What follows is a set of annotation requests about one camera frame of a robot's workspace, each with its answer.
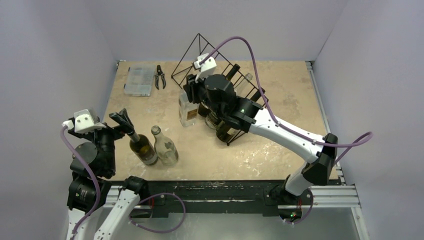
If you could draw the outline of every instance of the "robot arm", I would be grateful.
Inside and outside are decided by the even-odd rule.
[[[293,151],[305,161],[300,169],[289,175],[283,186],[275,189],[273,192],[276,194],[275,197],[283,198],[287,202],[295,202],[297,197],[310,186],[328,184],[337,155],[335,147],[317,145],[279,127],[261,105],[237,96],[233,83],[225,76],[213,74],[215,61],[208,59],[203,64],[199,62],[200,59],[193,65],[195,69],[199,69],[200,73],[188,75],[186,85],[183,86],[190,102],[203,102],[229,127],[270,139]],[[322,136],[305,131],[278,117],[277,120],[298,133],[316,139],[317,142],[331,144],[338,142],[337,137],[331,133]]]
[[[140,200],[150,196],[147,181],[130,176],[124,181],[119,197],[106,220],[95,232],[94,239],[118,239],[116,234],[123,224],[128,223],[128,216]]]
[[[69,209],[69,227],[67,229],[67,240],[92,240],[96,232],[97,224],[101,213],[103,212],[103,206],[95,210],[90,216],[88,216],[78,227],[78,234],[75,236],[72,234],[72,229],[77,224],[77,222],[84,217],[86,214],[84,211],[79,209]]]

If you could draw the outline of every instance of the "gray wall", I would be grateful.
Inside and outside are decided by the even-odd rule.
[[[424,2],[349,1],[315,63],[331,130],[374,139],[342,160],[371,239],[422,239]]]
[[[348,0],[87,0],[124,60],[179,60],[201,33],[213,45],[239,35],[259,60],[315,60]],[[234,41],[230,59],[250,59]]]
[[[104,112],[115,61],[82,0],[0,1],[0,56],[1,239],[59,239],[71,181],[61,122]]]

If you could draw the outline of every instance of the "metal frame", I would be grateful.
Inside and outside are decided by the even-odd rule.
[[[321,101],[320,92],[318,91],[317,81],[315,80],[315,76],[314,76],[313,64],[310,61],[306,61],[305,63],[306,63],[306,68],[307,68],[309,75],[310,75],[310,79],[311,79],[312,84],[313,84],[313,89],[315,91],[315,97],[316,97],[316,100],[318,101],[319,110],[321,111],[322,121],[324,122],[325,130],[327,131],[327,133],[330,133],[331,132],[330,131],[330,125],[329,125],[329,121],[327,119],[326,112],[324,110],[323,102]],[[345,186],[346,182],[345,182],[345,178],[344,178],[342,167],[340,166],[340,163],[336,164],[335,170],[337,172],[337,175],[338,175],[342,185]],[[368,233],[367,226],[365,224],[364,217],[362,215],[361,202],[359,201],[357,189],[354,185],[350,186],[350,187],[354,188],[354,191],[356,192],[355,198],[357,199],[357,202],[358,202],[358,205],[351,206],[350,209],[352,211],[352,215],[353,215],[353,219],[354,219],[354,222],[355,222],[357,233],[359,235],[359,239],[360,240],[369,240],[370,235]]]
[[[176,67],[175,67],[175,69],[173,70],[173,72],[172,72],[172,74],[171,74],[171,78],[172,78],[172,80],[174,80],[174,82],[180,87],[180,88],[182,88],[182,85],[184,84],[184,81],[186,80],[186,77],[187,77],[187,75],[192,71],[192,70],[194,70],[194,68],[193,68],[193,65],[191,64],[190,66],[188,66],[188,67],[186,67],[186,68],[184,68],[184,69],[182,69],[182,70],[180,70],[180,71],[178,71],[178,72],[176,72],[177,71],[177,69],[178,69],[178,67],[180,66],[180,64],[181,64],[181,62],[183,61],[183,60],[185,60],[185,57],[186,57],[186,55],[187,55],[187,53],[189,52],[189,50],[192,48],[192,46],[193,46],[193,44],[195,43],[195,41],[196,40],[198,40],[198,55],[200,56],[200,55],[202,55],[204,52],[205,52],[205,50],[206,50],[206,48],[208,47],[208,46],[210,46],[211,48],[215,48],[208,40],[206,40],[206,38],[205,37],[203,37],[200,33],[198,33],[198,34],[196,34],[196,36],[194,37],[194,39],[193,39],[193,41],[191,41],[191,43],[190,43],[190,46],[188,46],[188,48],[187,48],[187,50],[185,51],[185,53],[184,53],[184,55],[182,55],[182,58],[179,60],[179,62],[178,62],[178,64],[176,65]],[[215,55],[215,56],[212,56],[214,59],[217,59],[218,57],[222,57],[226,62],[227,62],[227,66],[225,67],[225,69],[221,72],[221,74],[224,74],[226,71],[227,71],[227,69],[230,69],[230,66],[231,66],[231,68],[233,67],[233,64],[219,51],[219,50],[217,50],[216,51],[217,52],[217,54]],[[187,61],[189,61],[189,62],[193,62],[193,60],[194,59],[186,59]],[[233,82],[233,84],[234,85],[236,85],[237,84],[237,82],[238,81],[240,81],[240,80],[242,80],[242,79],[244,79],[245,78],[245,75],[242,73],[242,72],[240,72],[240,71],[237,71],[239,74],[240,74],[240,77],[238,77],[238,78],[233,78],[233,80],[232,80],[232,82]],[[176,76],[178,76],[178,75],[181,75],[181,74],[184,74],[185,73],[185,75],[181,78],[181,79],[176,79]],[[255,85],[255,84],[253,84],[251,81],[248,81],[249,82],[249,84],[250,84],[250,86],[251,86],[251,90],[248,92],[248,94],[246,94],[246,96],[244,96],[245,98],[250,98],[253,94],[255,94],[256,93],[256,91],[258,90],[258,87]],[[245,134],[245,132],[243,132],[243,131],[241,131],[241,130],[239,130],[230,140],[228,140],[227,142],[226,142],[226,144],[227,144],[227,146],[229,146],[230,145],[230,143],[232,143],[233,141],[235,141],[236,139],[238,139],[238,138],[240,138],[242,135],[244,135]]]

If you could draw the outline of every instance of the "tabletop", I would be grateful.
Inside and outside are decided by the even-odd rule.
[[[128,69],[137,63],[161,65],[166,88],[162,89],[159,81],[160,89],[153,87],[149,97],[126,95],[124,84]],[[241,66],[242,73],[254,75],[250,61],[235,63]],[[154,144],[150,129],[158,125],[175,143],[179,159],[172,167],[160,162],[145,166],[131,151],[130,138],[125,136],[115,142],[116,175],[111,180],[120,181],[129,176],[146,180],[283,180],[303,165],[304,161],[295,153],[258,135],[244,134],[227,146],[199,115],[195,125],[183,127],[178,117],[180,87],[171,79],[177,64],[177,61],[119,63],[104,121],[115,126],[109,113],[126,108],[138,134],[146,135]],[[189,67],[190,64],[182,62],[180,66]],[[215,73],[222,72],[226,66],[226,62],[217,61]],[[304,61],[259,61],[257,69],[261,86],[266,90],[265,95],[276,116],[306,131],[326,134]],[[337,178],[335,171],[330,178]]]

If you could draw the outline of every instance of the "brown bottle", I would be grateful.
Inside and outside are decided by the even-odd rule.
[[[261,93],[259,92],[259,89],[254,93],[254,95],[250,98],[250,100],[256,102],[261,97]],[[230,127],[229,125],[225,124],[224,121],[221,121],[216,129],[216,136],[219,140],[221,140],[224,143],[227,143],[233,138],[234,135],[239,130],[234,129]]]
[[[234,64],[234,66],[232,66],[232,68],[228,71],[228,73],[225,75],[225,78],[228,81],[231,81],[231,79],[233,79],[234,75],[236,75],[236,73],[239,71],[240,66],[236,63]]]
[[[158,155],[145,135],[134,133],[129,137],[129,148],[145,165],[152,166],[158,162]]]

